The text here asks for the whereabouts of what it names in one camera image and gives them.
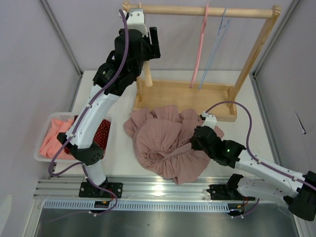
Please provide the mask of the dusty pink pleated skirt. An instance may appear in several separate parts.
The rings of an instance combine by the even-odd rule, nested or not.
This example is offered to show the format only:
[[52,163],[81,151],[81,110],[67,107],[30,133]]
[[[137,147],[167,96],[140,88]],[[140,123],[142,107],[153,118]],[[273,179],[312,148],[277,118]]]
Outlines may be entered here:
[[179,111],[175,105],[130,113],[123,127],[132,139],[139,164],[176,184],[194,182],[210,158],[192,149],[190,139],[203,121],[194,109]]

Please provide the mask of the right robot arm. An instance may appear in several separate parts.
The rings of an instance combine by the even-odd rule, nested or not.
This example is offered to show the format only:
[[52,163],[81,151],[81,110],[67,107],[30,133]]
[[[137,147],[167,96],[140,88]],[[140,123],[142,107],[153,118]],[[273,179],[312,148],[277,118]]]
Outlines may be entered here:
[[251,181],[233,174],[226,184],[226,195],[231,199],[254,197],[286,204],[295,216],[314,221],[316,217],[316,174],[296,172],[253,155],[242,144],[221,140],[208,126],[195,128],[192,148],[203,151],[218,164],[250,173],[260,181]]

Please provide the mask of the beige wooden hanger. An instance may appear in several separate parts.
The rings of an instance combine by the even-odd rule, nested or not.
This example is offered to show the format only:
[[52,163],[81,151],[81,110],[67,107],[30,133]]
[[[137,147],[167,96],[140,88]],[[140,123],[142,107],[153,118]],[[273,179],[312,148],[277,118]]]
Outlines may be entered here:
[[147,87],[153,86],[149,60],[144,62],[143,69],[144,69],[144,76],[145,76],[145,84],[146,84],[146,86]]

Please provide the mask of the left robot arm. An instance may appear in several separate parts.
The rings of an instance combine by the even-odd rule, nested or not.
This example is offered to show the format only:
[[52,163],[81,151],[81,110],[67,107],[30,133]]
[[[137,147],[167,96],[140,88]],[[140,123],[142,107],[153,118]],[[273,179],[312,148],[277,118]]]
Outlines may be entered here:
[[82,163],[91,183],[89,190],[95,197],[107,192],[107,177],[101,164],[104,150],[93,141],[95,133],[112,105],[140,76],[145,62],[160,56],[156,27],[149,28],[148,36],[136,29],[120,29],[114,50],[93,78],[85,107],[70,129],[57,135],[62,147]]

